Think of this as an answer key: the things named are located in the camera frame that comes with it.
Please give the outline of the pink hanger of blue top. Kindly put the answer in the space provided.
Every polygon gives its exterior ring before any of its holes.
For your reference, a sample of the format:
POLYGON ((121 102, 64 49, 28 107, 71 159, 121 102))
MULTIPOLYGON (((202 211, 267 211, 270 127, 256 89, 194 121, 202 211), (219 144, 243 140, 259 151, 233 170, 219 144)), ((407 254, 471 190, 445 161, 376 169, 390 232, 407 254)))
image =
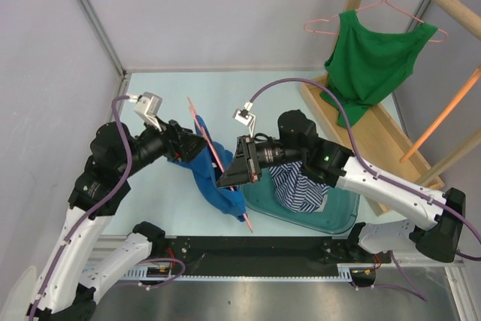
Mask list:
MULTIPOLYGON (((216 151, 216 148, 215 148, 215 146, 213 145, 213 142, 212 142, 212 140, 210 139, 207 131, 205 130, 205 127, 203 127, 203 125, 200 124, 200 122, 198 121, 198 114, 197 114, 196 109, 195 109, 195 106, 194 106, 194 104, 192 103, 192 100, 191 100, 191 98, 190 98, 189 96, 187 97, 187 100, 188 100, 188 102, 189 102, 189 111, 190 111, 190 113, 191 113, 191 115, 192 115, 192 118, 194 119, 194 122, 195 122, 196 126, 200 129, 203 138, 206 140, 207 145, 209 146, 210 151, 211 151, 214 159, 216 160, 216 164, 218 165, 218 168, 219 168, 219 170, 221 171, 221 174, 222 174, 225 169, 224 169, 224 167, 223 167, 223 164, 222 164, 222 162, 221 162, 221 159, 219 158, 219 155, 218 155, 218 153, 217 153, 217 151, 216 151)), ((244 212, 242 216, 243 216, 243 218, 244 218, 245 223, 247 224, 247 227, 248 227, 249 231, 250 231, 251 233, 253 233, 253 226, 252 226, 252 223, 251 223, 250 220, 249 220, 249 217, 248 217, 247 213, 244 212)))

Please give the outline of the blue white striped tank top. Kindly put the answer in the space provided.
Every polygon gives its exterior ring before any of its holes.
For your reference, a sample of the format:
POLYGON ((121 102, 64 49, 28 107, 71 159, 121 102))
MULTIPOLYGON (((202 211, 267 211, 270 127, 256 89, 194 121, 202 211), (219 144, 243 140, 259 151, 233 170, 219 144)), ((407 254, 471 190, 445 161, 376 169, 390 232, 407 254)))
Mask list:
POLYGON ((294 213, 324 211, 330 187, 316 183, 301 172, 301 162, 292 162, 269 169, 277 202, 294 213))

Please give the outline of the orange hanger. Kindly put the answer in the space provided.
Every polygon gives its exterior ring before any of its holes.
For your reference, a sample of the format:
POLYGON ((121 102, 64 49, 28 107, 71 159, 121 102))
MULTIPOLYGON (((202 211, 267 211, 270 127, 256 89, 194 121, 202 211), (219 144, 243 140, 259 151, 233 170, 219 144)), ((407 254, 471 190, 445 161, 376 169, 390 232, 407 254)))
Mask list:
POLYGON ((449 104, 440 112, 432 124, 422 133, 422 135, 414 142, 408 151, 399 159, 400 163, 406 162, 411 156, 431 137, 431 135, 439 128, 442 122, 453 112, 463 98, 472 90, 480 79, 480 66, 478 66, 471 76, 467 79, 460 90, 453 96, 449 104))

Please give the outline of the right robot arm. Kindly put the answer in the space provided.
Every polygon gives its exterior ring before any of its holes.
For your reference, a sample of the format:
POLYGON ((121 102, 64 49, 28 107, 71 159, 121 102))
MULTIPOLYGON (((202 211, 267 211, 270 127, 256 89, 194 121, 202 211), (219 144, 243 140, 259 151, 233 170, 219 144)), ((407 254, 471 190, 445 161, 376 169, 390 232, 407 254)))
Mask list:
POLYGON ((355 225, 346 243, 352 260, 363 262, 375 253, 414 248, 434 261, 454 261, 463 228, 462 191, 429 189, 369 164, 351 149, 319 137, 315 123, 300 110, 282 113, 277 127, 278 138, 238 137, 234 158, 216 185, 257 183, 265 168, 300 162, 302 174, 310 180, 363 195, 404 216, 403 221, 355 225))

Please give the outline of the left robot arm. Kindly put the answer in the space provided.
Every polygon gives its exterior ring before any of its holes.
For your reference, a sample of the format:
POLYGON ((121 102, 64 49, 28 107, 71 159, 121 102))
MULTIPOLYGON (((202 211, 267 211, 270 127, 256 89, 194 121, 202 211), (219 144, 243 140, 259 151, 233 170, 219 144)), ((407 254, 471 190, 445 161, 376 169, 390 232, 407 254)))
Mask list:
POLYGON ((130 268, 166 256, 165 232, 147 221, 88 274, 83 269, 95 243, 130 192, 128 178, 165 157, 192 161, 207 142, 171 120, 147 125, 133 137, 120 121, 101 126, 91 155, 74 183, 65 223, 29 305, 30 320, 88 320, 97 304, 130 268))

